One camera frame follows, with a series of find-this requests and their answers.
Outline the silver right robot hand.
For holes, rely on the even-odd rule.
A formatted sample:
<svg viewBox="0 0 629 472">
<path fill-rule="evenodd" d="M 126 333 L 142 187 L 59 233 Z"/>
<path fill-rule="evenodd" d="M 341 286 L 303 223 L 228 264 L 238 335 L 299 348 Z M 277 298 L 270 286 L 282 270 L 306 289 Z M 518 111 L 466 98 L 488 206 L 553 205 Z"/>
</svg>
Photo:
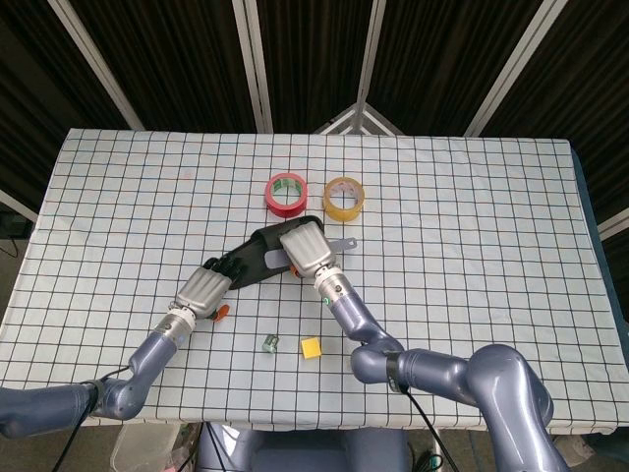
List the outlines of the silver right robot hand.
<svg viewBox="0 0 629 472">
<path fill-rule="evenodd" d="M 292 266 L 304 278 L 314 278 L 322 267 L 336 263 L 323 231 L 313 221 L 288 231 L 279 240 Z"/>
</svg>

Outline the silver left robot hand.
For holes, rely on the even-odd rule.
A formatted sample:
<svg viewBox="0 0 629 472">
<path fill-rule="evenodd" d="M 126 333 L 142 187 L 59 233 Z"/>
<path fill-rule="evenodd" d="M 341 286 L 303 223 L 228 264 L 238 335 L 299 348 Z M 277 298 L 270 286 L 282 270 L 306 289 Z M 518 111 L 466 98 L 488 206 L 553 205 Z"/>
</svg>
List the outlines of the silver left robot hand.
<svg viewBox="0 0 629 472">
<path fill-rule="evenodd" d="M 197 319 L 214 319 L 219 303 L 242 270 L 241 258 L 210 258 L 193 272 L 174 303 L 191 310 Z"/>
</svg>

